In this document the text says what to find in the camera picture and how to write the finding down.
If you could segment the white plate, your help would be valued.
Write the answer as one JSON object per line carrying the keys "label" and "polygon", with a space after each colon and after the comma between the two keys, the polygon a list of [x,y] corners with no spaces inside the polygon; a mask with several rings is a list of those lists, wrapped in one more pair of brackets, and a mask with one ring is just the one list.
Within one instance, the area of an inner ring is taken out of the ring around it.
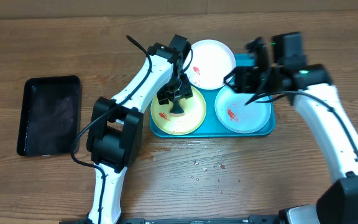
{"label": "white plate", "polygon": [[231,49],[217,40],[200,40],[195,42],[183,65],[192,85],[204,90],[215,90],[224,86],[224,77],[236,67],[236,60]]}

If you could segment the yellow plate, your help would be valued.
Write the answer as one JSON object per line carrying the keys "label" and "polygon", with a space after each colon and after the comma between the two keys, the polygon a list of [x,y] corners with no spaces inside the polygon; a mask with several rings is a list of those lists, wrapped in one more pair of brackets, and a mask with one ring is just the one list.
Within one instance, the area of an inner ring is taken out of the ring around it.
{"label": "yellow plate", "polygon": [[206,117],[206,101],[195,87],[191,87],[191,90],[193,94],[191,98],[178,101],[184,110],[180,116],[170,112],[173,108],[172,102],[160,105],[157,97],[153,98],[150,108],[152,121],[163,132],[172,135],[185,135],[201,126]]}

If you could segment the green and pink sponge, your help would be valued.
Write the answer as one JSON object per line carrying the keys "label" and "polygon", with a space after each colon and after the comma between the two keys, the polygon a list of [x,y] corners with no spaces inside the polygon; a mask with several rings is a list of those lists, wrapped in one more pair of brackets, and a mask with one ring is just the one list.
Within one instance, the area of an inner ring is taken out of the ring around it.
{"label": "green and pink sponge", "polygon": [[179,101],[174,101],[173,106],[169,111],[169,115],[173,117],[183,116],[185,114],[184,109],[180,106]]}

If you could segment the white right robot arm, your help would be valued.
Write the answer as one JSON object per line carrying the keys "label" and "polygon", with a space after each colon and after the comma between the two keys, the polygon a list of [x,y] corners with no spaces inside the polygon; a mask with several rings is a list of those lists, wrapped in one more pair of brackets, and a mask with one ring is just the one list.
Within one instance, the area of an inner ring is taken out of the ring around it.
{"label": "white right robot arm", "polygon": [[251,67],[236,66],[224,84],[251,101],[287,98],[310,128],[328,165],[332,184],[314,204],[281,210],[275,223],[358,223],[358,133],[328,71],[310,65],[299,32],[275,35],[269,52],[262,38],[246,45]]}

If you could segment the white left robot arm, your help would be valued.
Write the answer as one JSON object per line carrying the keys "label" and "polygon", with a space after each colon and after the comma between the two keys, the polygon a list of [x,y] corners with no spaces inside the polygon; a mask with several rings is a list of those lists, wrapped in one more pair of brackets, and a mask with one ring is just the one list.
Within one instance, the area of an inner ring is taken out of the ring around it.
{"label": "white left robot arm", "polygon": [[167,105],[193,95],[183,70],[190,51],[188,41],[150,46],[145,50],[144,65],[128,86],[111,99],[100,97],[94,104],[86,148],[96,182],[87,223],[118,222],[124,176],[142,142],[144,111],[153,98]]}

